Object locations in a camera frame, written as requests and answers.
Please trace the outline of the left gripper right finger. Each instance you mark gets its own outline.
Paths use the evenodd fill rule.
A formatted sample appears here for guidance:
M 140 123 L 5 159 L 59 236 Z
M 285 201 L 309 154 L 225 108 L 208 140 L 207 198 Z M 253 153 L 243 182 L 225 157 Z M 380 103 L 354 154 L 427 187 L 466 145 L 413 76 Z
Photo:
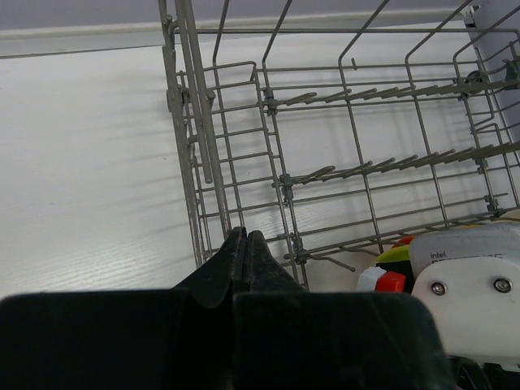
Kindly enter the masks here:
M 252 231 L 245 243 L 241 283 L 252 293 L 303 293 L 306 290 L 273 258 L 264 235 Z

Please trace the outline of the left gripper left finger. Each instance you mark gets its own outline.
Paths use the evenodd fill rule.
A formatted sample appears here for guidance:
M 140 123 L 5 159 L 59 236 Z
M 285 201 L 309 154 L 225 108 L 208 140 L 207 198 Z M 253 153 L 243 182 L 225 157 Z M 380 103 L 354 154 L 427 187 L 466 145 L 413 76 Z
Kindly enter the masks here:
M 245 250 L 246 229 L 234 227 L 219 250 L 173 290 L 188 292 L 203 307 L 219 306 L 233 281 L 242 280 Z

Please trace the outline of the orange bowl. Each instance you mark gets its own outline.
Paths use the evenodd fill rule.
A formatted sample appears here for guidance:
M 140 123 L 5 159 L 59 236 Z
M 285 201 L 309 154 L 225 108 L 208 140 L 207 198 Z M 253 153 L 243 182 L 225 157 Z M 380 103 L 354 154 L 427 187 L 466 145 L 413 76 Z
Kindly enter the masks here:
M 398 239 L 392 247 L 396 248 L 396 247 L 400 247 L 403 245 L 409 245 L 414 238 L 415 238 L 415 235 L 403 236 L 400 239 Z

